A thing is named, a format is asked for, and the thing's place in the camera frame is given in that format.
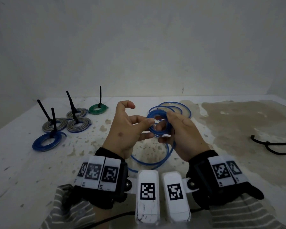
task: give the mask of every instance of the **table surface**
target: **table surface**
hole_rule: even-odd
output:
[[[57,186],[73,183],[84,157],[89,157],[101,146],[110,130],[115,114],[115,107],[120,100],[131,100],[136,108],[127,109],[129,115],[146,116],[148,110],[164,101],[190,100],[193,103],[220,102],[233,100],[237,102],[274,100],[286,105],[286,101],[273,95],[261,96],[175,96],[175,97],[103,97],[103,104],[109,109],[101,115],[90,115],[92,125],[83,132],[70,133],[54,149],[43,153],[32,150],[32,143],[43,135],[41,127],[46,117],[39,105],[13,120],[0,129],[0,228],[38,228],[53,207],[53,199]],[[76,108],[89,108],[98,103],[98,98],[73,98]],[[42,104],[51,115],[51,107],[56,117],[65,117],[70,111],[67,98],[47,98]],[[207,128],[198,125],[202,134],[210,135]],[[205,138],[212,145],[212,137]],[[159,161],[165,156],[165,147],[156,139],[137,143],[134,154],[146,162]],[[139,169],[133,160],[127,161],[129,166]],[[277,212],[277,219],[286,224],[286,188],[274,186],[259,175],[242,167],[253,185],[263,191],[271,207]],[[171,157],[159,169],[159,173],[179,171],[183,177],[188,164],[183,162],[174,151]],[[159,227],[173,228],[167,221],[164,195],[160,191],[161,222]],[[191,196],[188,196],[190,207],[198,208]],[[116,204],[113,214],[135,210],[135,196],[129,195],[124,203]],[[192,220],[184,224],[186,228],[211,228],[210,214],[207,211],[192,215]],[[116,219],[111,228],[137,228],[133,216]]]

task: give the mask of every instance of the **wrist-mounted device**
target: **wrist-mounted device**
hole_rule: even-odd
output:
[[[186,177],[197,191],[193,198],[202,209],[210,205],[224,205],[243,193],[263,199],[263,193],[252,186],[233,158],[219,156],[214,150],[203,152],[189,161]]]
[[[126,200],[127,177],[125,160],[100,147],[94,156],[83,162],[64,207],[69,208],[83,198],[98,208],[111,209],[115,201]]]

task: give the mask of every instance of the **hand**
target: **hand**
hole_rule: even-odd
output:
[[[172,146],[175,140],[175,151],[182,160],[188,162],[194,156],[210,150],[197,127],[189,118],[179,113],[168,111],[167,119],[173,127],[171,137],[159,137],[158,142],[168,143]],[[156,130],[162,131],[165,127],[166,121],[161,121],[156,125]]]
[[[153,138],[155,136],[151,132],[142,133],[143,131],[148,131],[148,128],[155,123],[154,119],[147,119],[146,117],[139,115],[128,116],[126,114],[126,108],[133,109],[135,107],[136,106],[129,100],[118,102],[109,134],[103,144],[103,148],[118,154],[124,159],[130,157],[133,146],[137,141]]]

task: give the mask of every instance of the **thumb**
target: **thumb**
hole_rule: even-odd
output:
[[[180,127],[183,126],[182,120],[178,118],[177,113],[168,111],[166,113],[168,122],[173,126],[175,130],[178,130]]]
[[[143,131],[147,131],[149,129],[149,127],[154,125],[154,123],[155,123],[155,120],[153,118],[146,118],[145,120],[141,121],[140,123],[138,123],[137,125],[134,125],[134,126],[141,133]]]

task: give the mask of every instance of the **striped sleeve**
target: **striped sleeve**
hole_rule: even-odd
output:
[[[262,206],[262,204],[244,193],[224,206],[210,207],[213,228],[220,229],[286,229]]]
[[[56,190],[53,209],[42,222],[40,229],[69,229],[83,228],[95,222],[93,205],[86,200],[81,200],[70,209],[62,208],[62,201],[69,195],[72,185],[59,186]]]

